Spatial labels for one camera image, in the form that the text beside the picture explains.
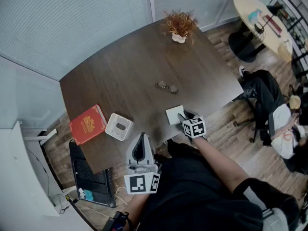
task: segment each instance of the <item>wooden floor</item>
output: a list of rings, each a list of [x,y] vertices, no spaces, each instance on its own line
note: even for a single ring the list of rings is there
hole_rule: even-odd
[[[224,25],[205,32],[205,35],[211,40],[220,55],[227,62],[230,70],[238,78],[239,65],[243,65],[251,72],[258,69],[266,69],[277,79],[283,94],[287,95],[289,84],[297,85],[290,64],[284,63],[280,58],[274,55],[274,53],[267,49],[263,50],[257,56],[257,59],[250,64],[239,61],[231,52],[228,46],[228,36],[230,33],[236,31],[239,26],[239,23]],[[251,111],[244,101],[236,101],[227,104],[221,110],[216,111],[205,119],[209,142],[236,161],[251,177],[267,181],[279,190],[292,194],[301,205],[302,191],[305,189],[308,178],[297,173],[290,173],[286,169],[283,160],[275,153],[274,149],[262,146],[262,142],[259,138],[255,143],[250,143],[249,138],[253,135],[251,131],[253,124],[234,127],[234,121],[240,122],[251,116]],[[68,124],[69,119],[67,114],[65,114],[52,126],[52,128],[58,130],[58,135],[50,139],[45,145],[45,150],[51,161],[51,165],[64,187],[70,187],[75,184],[68,148],[68,143],[72,139]],[[174,139],[175,141],[186,141],[182,135]],[[156,152],[167,155],[164,145],[159,146]],[[125,186],[124,175],[125,162],[113,168],[115,190],[120,186]],[[119,189],[117,195],[126,202],[129,202],[131,199],[131,196],[128,196],[126,190],[123,188]],[[78,201],[78,204],[77,207],[80,211],[98,230],[101,230],[107,221],[106,216],[112,217],[117,210],[121,211],[125,206],[118,198],[116,200],[117,208],[115,209],[82,200]],[[92,208],[106,216],[80,205]]]

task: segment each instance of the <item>light wood table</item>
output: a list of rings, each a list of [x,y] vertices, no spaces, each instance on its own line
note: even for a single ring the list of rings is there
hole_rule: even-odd
[[[239,32],[233,33],[229,36],[229,45],[232,51],[243,61],[252,62],[255,60],[256,55],[265,47],[270,49],[277,55],[279,54],[279,46],[285,42],[287,48],[292,54],[292,42],[291,36],[287,31],[287,28],[284,26],[282,21],[277,17],[274,16],[272,20],[281,28],[282,32],[280,37],[276,35],[276,33],[271,29],[269,24],[263,20],[264,15],[272,16],[272,13],[268,10],[265,4],[263,4],[259,0],[233,0],[235,9],[240,16],[241,20],[244,23],[244,26],[240,29]],[[258,34],[255,31],[255,25],[250,23],[248,20],[248,16],[250,13],[255,11],[256,9],[260,9],[262,11],[261,15],[258,15],[258,22],[264,26],[263,35]],[[251,33],[245,37],[243,32],[245,29],[249,29]],[[253,37],[263,39],[262,44],[255,49],[252,45],[251,40]]]
[[[171,126],[166,109],[184,108],[207,117],[243,92],[209,39],[197,29],[195,44],[172,41],[161,21],[142,27],[101,49],[60,80],[70,120],[99,104],[108,120],[117,113],[133,121],[124,141],[102,133],[81,146],[94,173],[122,163],[131,141],[146,132],[155,146],[181,130]],[[177,95],[155,87],[165,81]]]

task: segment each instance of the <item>potted plant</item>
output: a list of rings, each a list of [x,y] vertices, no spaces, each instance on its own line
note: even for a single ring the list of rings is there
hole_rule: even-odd
[[[178,11],[172,11],[166,14],[164,22],[160,25],[160,29],[163,34],[172,33],[172,40],[180,44],[184,43],[186,38],[192,37],[192,32],[197,28],[198,19],[193,17],[193,11],[188,11],[186,13]]]

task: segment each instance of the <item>round table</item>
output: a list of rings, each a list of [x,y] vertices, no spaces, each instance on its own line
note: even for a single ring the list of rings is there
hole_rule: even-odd
[[[263,20],[264,15],[272,16],[272,13],[268,10],[265,4],[263,4],[259,0],[233,0],[235,9],[240,16],[241,20],[243,21],[244,25],[242,25],[241,29],[236,32],[232,33],[229,36],[229,45],[234,54],[245,62],[253,62],[256,59],[256,55],[263,50],[265,47],[269,48],[272,52],[279,55],[278,48],[281,43],[290,44],[289,51],[292,54],[292,41],[291,36],[287,31],[287,28],[284,26],[282,21],[274,16],[272,20],[281,28],[282,32],[280,37],[276,35],[276,33],[271,29],[269,24]],[[255,11],[256,9],[260,9],[262,11],[261,15],[258,15],[258,22],[264,26],[263,35],[258,34],[255,31],[255,25],[250,23],[248,20],[248,16],[250,13]],[[243,32],[247,30],[247,28],[251,31],[251,33],[246,37],[243,35]],[[251,40],[253,37],[261,37],[263,36],[264,39],[262,44],[255,48],[252,44]]]

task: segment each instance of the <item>white cable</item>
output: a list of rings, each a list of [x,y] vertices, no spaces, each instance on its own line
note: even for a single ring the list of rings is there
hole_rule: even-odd
[[[121,189],[121,188],[124,188],[124,189],[127,191],[127,189],[126,189],[125,187],[119,187],[119,188],[117,189],[117,191],[118,191],[119,189]],[[117,191],[115,192],[115,196],[116,196],[119,200],[122,200],[122,201],[127,205],[127,203],[117,195]]]
[[[86,209],[93,210],[93,209],[91,209],[91,208],[89,208],[89,207],[87,207],[87,206],[83,206],[83,205],[80,205],[80,204],[77,204],[77,203],[75,203],[75,204],[78,205],[78,206],[84,207],[84,208],[86,208]],[[97,213],[99,213],[99,214],[101,214],[101,215],[103,215],[103,216],[105,216],[105,217],[107,217],[107,218],[109,218],[109,216],[103,214],[102,212],[99,212],[99,211],[96,211],[96,210],[93,210],[93,211],[94,211],[94,212],[97,212]]]

